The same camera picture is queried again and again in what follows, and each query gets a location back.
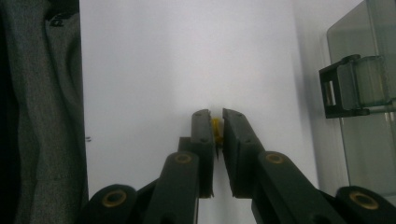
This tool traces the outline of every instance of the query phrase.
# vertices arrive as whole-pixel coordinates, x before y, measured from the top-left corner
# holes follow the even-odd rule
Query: white wall
[[[267,150],[318,186],[314,146],[341,148],[320,101],[325,32],[358,3],[82,0],[90,196],[157,178],[190,135],[191,114],[220,117],[223,107],[244,113]],[[222,158],[215,168],[215,198],[200,201],[199,223],[255,223],[250,200],[232,198]]]

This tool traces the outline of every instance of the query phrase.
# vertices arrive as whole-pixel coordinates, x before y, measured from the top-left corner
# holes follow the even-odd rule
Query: yellow object
[[[216,145],[221,145],[223,142],[223,138],[220,135],[219,131],[219,119],[212,119],[212,129],[213,129],[213,134],[215,135],[215,141]]]

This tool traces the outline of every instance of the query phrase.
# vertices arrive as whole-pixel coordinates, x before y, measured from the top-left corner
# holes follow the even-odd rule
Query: transparent plastic container
[[[370,115],[341,118],[349,184],[396,205],[396,3],[366,0],[328,31],[332,63],[354,64],[359,104]]]

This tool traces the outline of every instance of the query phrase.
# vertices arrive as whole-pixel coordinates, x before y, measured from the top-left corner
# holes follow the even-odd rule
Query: black clip
[[[360,58],[354,54],[319,71],[326,119],[370,115],[369,109],[361,107],[357,90],[353,63]]]

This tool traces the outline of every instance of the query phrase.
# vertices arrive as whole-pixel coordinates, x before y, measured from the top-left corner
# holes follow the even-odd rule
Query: gray fabric
[[[79,17],[52,27],[45,0],[2,0],[20,107],[21,198],[15,223],[73,223],[86,194]]]

